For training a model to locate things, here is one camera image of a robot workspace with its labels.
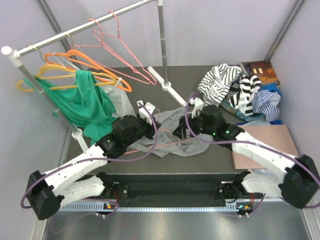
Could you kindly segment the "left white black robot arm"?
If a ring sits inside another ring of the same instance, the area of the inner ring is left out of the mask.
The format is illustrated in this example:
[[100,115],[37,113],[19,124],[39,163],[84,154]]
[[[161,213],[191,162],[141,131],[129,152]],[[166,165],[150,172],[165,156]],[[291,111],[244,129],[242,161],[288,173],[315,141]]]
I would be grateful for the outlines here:
[[89,172],[117,162],[127,148],[146,137],[152,139],[161,127],[154,117],[126,115],[115,125],[113,131],[88,150],[53,170],[29,175],[26,199],[38,220],[52,217],[58,210],[75,201],[88,197],[109,198],[114,191],[113,182],[105,173],[82,179]]

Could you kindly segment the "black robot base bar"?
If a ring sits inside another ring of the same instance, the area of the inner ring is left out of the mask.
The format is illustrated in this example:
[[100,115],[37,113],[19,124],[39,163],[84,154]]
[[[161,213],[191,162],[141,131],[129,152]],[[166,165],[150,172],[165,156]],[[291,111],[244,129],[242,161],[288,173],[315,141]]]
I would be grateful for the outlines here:
[[235,173],[109,174],[121,207],[224,207],[247,197]]

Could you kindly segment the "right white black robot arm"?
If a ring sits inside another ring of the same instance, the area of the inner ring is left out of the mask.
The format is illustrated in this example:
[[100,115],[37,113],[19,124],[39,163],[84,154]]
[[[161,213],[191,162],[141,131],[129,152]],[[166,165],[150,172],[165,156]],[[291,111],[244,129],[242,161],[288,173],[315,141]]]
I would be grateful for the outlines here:
[[270,175],[248,170],[236,175],[229,185],[233,193],[226,193],[226,188],[222,188],[224,198],[245,198],[250,193],[260,193],[282,198],[291,206],[304,209],[320,188],[320,176],[311,157],[294,156],[268,146],[243,128],[226,122],[214,105],[185,113],[173,131],[173,135],[182,140],[187,136],[198,138],[200,134],[213,138],[209,144],[228,148],[271,171]]

